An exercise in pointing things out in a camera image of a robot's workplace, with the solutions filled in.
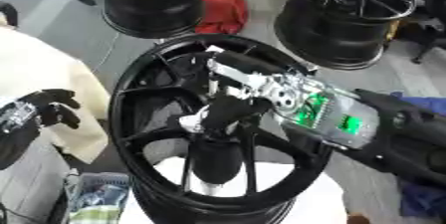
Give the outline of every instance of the cable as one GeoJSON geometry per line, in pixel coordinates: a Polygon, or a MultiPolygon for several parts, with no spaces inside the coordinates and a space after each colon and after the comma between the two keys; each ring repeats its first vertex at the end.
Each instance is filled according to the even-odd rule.
{"type": "Polygon", "coordinates": [[[5,206],[3,203],[1,203],[1,202],[0,202],[0,211],[1,211],[2,214],[4,215],[2,218],[0,218],[0,224],[8,224],[8,215],[7,215],[7,212],[9,212],[9,213],[11,213],[12,215],[15,215],[15,216],[17,216],[17,217],[20,217],[20,218],[29,220],[30,222],[35,223],[35,224],[44,224],[43,222],[40,222],[40,221],[38,221],[38,220],[36,220],[36,219],[34,219],[34,218],[25,216],[25,215],[23,215],[23,214],[17,213],[17,212],[15,212],[15,211],[11,210],[11,209],[6,208],[6,206],[5,206]]]}
{"type": "Polygon", "coordinates": [[[93,69],[93,74],[95,74],[98,69],[109,59],[110,55],[112,54],[112,51],[114,50],[114,47],[116,45],[116,40],[120,36],[120,32],[116,32],[114,35],[113,40],[111,40],[111,44],[109,47],[109,50],[107,51],[106,55],[103,57],[103,59],[96,65],[96,67],[93,69]]]}

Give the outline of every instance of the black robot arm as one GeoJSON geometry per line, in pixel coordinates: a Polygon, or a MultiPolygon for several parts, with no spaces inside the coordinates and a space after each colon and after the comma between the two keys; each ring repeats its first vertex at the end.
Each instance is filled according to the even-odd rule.
{"type": "Polygon", "coordinates": [[[27,95],[0,108],[0,170],[20,158],[39,136],[41,127],[63,123],[76,129],[80,120],[67,107],[78,109],[74,92],[44,90],[27,95]]]}

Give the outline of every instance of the gray floor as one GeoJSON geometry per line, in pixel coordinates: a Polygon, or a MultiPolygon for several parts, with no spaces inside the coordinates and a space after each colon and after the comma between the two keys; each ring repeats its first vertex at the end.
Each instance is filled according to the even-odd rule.
{"type": "MultiPolygon", "coordinates": [[[[76,0],[2,0],[21,12],[20,31],[82,59],[110,91],[123,69],[153,45],[116,33],[101,18],[98,7],[88,7],[76,0]]],[[[247,0],[249,23],[241,35],[260,40],[280,49],[273,22],[285,0],[247,0]]],[[[409,58],[416,45],[394,43],[375,66],[356,72],[322,69],[320,77],[347,89],[363,88],[383,93],[404,92],[408,96],[446,96],[446,53],[432,51],[421,66],[409,58]]],[[[399,195],[391,175],[377,173],[340,155],[335,155],[328,173],[344,188],[351,211],[369,216],[372,223],[436,223],[402,219],[398,216],[399,195]]]]}

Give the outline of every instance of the mechanical hand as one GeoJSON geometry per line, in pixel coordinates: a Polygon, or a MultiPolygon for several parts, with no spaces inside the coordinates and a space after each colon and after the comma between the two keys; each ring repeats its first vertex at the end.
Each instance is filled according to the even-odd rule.
{"type": "Polygon", "coordinates": [[[74,92],[44,90],[0,108],[0,170],[13,164],[39,136],[41,127],[63,123],[79,127],[80,120],[64,105],[78,109],[74,92]]]}
{"type": "MultiPolygon", "coordinates": [[[[310,137],[379,171],[446,185],[445,116],[393,96],[351,93],[296,72],[278,73],[258,61],[246,65],[246,59],[222,53],[208,68],[215,82],[237,83],[226,95],[244,103],[268,100],[290,140],[310,137]]],[[[215,82],[210,89],[218,88],[215,82]]]]}

